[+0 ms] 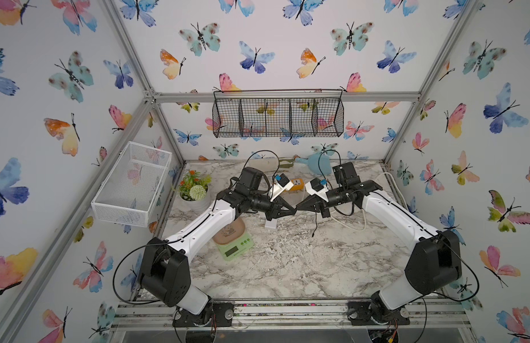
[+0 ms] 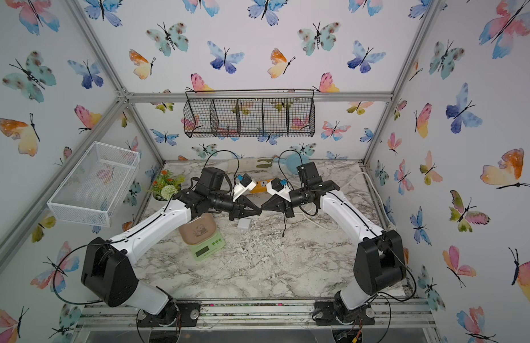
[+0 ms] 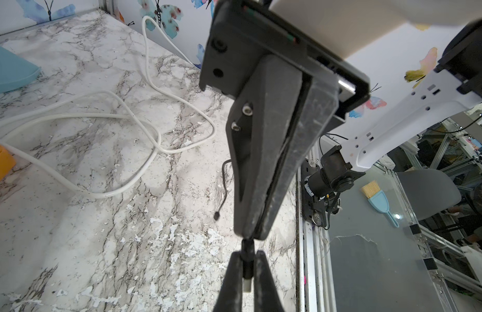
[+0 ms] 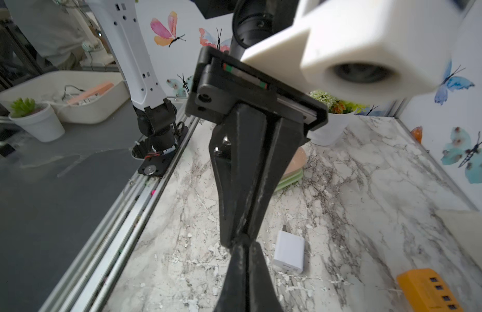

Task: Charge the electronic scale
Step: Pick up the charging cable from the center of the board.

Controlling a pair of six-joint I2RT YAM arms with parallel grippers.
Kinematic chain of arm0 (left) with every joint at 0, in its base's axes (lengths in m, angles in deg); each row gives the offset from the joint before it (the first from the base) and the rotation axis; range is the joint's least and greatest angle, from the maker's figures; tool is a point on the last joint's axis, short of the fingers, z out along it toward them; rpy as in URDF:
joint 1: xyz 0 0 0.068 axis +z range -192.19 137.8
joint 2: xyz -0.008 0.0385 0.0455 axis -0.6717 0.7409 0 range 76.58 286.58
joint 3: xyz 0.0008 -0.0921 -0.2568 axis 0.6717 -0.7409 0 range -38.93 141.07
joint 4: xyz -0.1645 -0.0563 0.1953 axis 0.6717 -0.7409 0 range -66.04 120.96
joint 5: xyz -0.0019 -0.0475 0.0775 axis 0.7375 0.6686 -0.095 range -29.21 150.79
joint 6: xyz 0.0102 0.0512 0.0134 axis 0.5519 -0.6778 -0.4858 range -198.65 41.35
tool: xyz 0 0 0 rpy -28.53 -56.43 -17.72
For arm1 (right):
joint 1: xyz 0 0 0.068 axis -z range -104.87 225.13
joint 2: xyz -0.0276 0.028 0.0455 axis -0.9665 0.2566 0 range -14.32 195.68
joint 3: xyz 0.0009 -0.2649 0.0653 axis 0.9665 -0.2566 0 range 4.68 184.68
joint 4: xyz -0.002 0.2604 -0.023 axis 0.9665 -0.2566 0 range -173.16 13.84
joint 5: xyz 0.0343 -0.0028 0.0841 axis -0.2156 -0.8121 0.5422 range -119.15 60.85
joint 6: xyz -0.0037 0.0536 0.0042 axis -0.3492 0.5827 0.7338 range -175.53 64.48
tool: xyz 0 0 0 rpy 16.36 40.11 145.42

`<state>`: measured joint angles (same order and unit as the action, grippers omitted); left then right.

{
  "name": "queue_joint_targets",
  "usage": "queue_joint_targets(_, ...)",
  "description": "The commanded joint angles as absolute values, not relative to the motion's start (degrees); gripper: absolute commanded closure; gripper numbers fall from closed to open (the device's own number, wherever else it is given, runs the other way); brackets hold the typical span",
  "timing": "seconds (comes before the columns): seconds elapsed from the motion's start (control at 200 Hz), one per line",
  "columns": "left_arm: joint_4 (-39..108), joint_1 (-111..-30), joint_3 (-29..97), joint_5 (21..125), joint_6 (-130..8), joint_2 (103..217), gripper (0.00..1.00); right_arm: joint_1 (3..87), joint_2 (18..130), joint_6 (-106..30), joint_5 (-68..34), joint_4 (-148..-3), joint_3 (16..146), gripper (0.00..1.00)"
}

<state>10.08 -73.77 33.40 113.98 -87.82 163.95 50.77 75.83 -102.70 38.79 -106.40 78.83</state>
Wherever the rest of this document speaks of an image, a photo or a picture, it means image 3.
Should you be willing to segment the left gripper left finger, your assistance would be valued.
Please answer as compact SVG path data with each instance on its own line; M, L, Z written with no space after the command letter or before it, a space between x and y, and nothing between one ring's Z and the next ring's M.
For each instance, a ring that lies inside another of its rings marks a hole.
M213 312L241 312L242 298L243 261L240 252L233 252Z

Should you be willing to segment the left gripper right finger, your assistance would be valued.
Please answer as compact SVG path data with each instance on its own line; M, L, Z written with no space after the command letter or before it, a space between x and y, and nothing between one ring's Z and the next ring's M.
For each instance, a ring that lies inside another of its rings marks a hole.
M254 311L284 312L266 254L253 253Z

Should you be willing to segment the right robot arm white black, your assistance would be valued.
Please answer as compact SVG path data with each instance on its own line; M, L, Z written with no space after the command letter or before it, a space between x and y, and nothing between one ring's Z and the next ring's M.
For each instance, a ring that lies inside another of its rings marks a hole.
M436 122L482 101L482 1L219 1L201 89L233 99L226 123L234 232L264 240L319 138L370 99L347 57L403 23L461 25L438 65L399 104L354 130L324 172L364 172Z

